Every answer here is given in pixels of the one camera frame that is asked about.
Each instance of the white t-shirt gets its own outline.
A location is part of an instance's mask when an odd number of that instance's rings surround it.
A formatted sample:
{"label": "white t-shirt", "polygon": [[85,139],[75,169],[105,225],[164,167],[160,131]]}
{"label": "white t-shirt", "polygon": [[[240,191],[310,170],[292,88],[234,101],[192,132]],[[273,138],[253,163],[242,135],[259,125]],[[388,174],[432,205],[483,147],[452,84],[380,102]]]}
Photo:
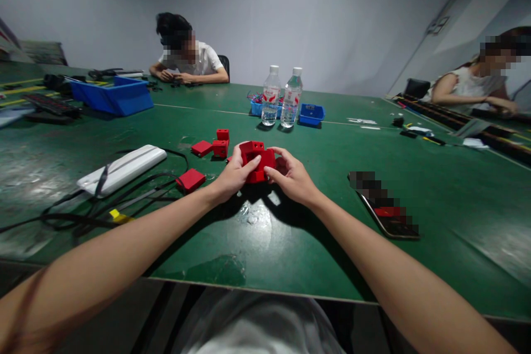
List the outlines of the white t-shirt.
{"label": "white t-shirt", "polygon": [[[449,73],[457,76],[457,84],[454,86],[452,94],[458,96],[486,97],[492,94],[494,91],[501,89],[505,84],[505,81],[507,81],[507,77],[501,75],[484,77],[474,76],[470,73],[470,69],[466,66]],[[442,76],[439,76],[436,81],[431,83],[431,88],[428,90],[428,92],[422,98],[421,101],[431,102],[431,94],[433,93],[433,87],[435,86],[435,83],[437,83],[437,81],[441,79],[441,77]],[[447,106],[447,108],[461,113],[470,113],[472,112],[472,109],[477,108],[480,105],[481,104],[461,104]]]}
{"label": "white t-shirt", "polygon": [[202,41],[196,41],[196,63],[189,64],[177,53],[164,50],[159,62],[168,69],[179,69],[181,73],[190,75],[213,75],[216,70],[223,67],[219,57],[212,47]]}
{"label": "white t-shirt", "polygon": [[313,299],[211,288],[190,310],[173,353],[345,354]]}

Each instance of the hand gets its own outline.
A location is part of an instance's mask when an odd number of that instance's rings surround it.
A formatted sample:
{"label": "hand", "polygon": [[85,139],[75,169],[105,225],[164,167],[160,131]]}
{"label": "hand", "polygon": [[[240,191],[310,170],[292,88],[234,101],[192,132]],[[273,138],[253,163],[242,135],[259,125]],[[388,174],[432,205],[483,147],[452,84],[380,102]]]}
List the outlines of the hand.
{"label": "hand", "polygon": [[487,97],[487,100],[485,102],[503,111],[506,110],[511,115],[518,113],[518,105],[516,104],[516,102],[504,100],[503,98],[498,97]]}
{"label": "hand", "polygon": [[304,206],[314,202],[321,191],[317,189],[301,161],[295,159],[284,148],[271,147],[281,158],[277,158],[277,169],[264,167],[269,183],[277,183],[284,193]]}
{"label": "hand", "polygon": [[183,84],[187,83],[194,83],[195,82],[195,76],[190,74],[173,74],[175,76],[175,79]]}
{"label": "hand", "polygon": [[171,82],[174,79],[173,73],[168,71],[168,69],[164,69],[163,71],[158,72],[157,73],[157,77],[159,79],[161,79],[162,81],[165,81],[165,82]]}
{"label": "hand", "polygon": [[247,176],[249,176],[260,163],[262,156],[258,155],[243,166],[240,144],[234,147],[232,159],[221,172],[220,176],[207,187],[207,189],[210,189],[214,194],[215,205],[228,201],[232,195],[238,192],[240,188],[243,187],[243,184],[245,184]]}

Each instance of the white wall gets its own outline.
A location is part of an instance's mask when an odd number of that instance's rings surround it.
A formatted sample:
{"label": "white wall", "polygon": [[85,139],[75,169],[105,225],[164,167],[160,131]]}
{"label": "white wall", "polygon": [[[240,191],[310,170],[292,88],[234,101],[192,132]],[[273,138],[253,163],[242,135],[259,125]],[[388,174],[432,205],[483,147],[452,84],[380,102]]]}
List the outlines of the white wall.
{"label": "white wall", "polygon": [[424,39],[389,94],[403,91],[410,77],[434,81],[469,61],[479,53],[480,42],[485,41],[486,35],[524,24],[529,10],[529,0],[456,0],[447,12],[450,16],[447,26],[439,35]]}
{"label": "white wall", "polygon": [[302,66],[307,90],[382,96],[446,1],[3,0],[0,15],[21,39],[61,41],[72,66],[147,69],[161,52],[155,14],[178,12],[230,58],[233,82]]}

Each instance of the bottle label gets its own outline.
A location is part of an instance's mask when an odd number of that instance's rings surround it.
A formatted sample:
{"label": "bottle label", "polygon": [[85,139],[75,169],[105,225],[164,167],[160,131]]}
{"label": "bottle label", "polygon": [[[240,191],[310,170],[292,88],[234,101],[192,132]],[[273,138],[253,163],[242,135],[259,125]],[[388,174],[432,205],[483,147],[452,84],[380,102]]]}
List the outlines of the bottle label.
{"label": "bottle label", "polygon": [[299,106],[300,91],[286,90],[284,103],[288,106]]}
{"label": "bottle label", "polygon": [[264,87],[264,102],[278,102],[280,89],[276,87]]}

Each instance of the blue plastic bin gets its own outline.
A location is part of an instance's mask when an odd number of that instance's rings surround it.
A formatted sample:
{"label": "blue plastic bin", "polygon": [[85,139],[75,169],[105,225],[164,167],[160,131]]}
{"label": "blue plastic bin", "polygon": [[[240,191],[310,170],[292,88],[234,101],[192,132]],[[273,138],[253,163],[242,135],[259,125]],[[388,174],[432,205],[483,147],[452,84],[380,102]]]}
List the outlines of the blue plastic bin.
{"label": "blue plastic bin", "polygon": [[100,87],[88,83],[70,81],[72,95],[94,110],[129,116],[153,108],[153,100],[147,82],[128,77],[114,77],[113,87]]}
{"label": "blue plastic bin", "polygon": [[[251,101],[251,113],[255,116],[262,116],[262,104]],[[277,106],[277,119],[280,119],[282,113],[282,107]]]}
{"label": "blue plastic bin", "polygon": [[317,126],[325,118],[326,112],[322,106],[313,104],[301,104],[299,123],[308,126]]}

